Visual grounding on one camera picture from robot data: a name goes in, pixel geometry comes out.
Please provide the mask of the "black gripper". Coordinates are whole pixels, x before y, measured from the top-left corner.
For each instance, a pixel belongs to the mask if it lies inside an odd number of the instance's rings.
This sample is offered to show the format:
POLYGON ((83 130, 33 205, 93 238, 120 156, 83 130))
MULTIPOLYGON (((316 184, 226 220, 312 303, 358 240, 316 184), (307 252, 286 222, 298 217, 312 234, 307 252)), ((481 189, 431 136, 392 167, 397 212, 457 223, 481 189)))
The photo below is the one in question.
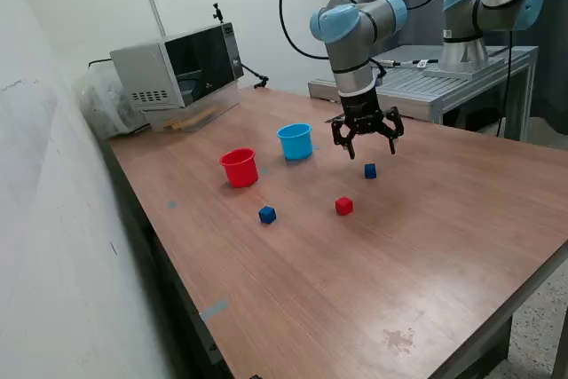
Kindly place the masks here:
POLYGON ((396 107, 381 110, 375 87, 359 95, 341 96, 340 100, 345 116, 331 122, 332 137, 337 146, 341 146, 354 160, 352 140, 356 134, 378 132, 388 139, 390 152, 396 153, 395 142, 404 135, 404 124, 396 107), (389 127, 385 121, 391 122, 394 127, 389 127))

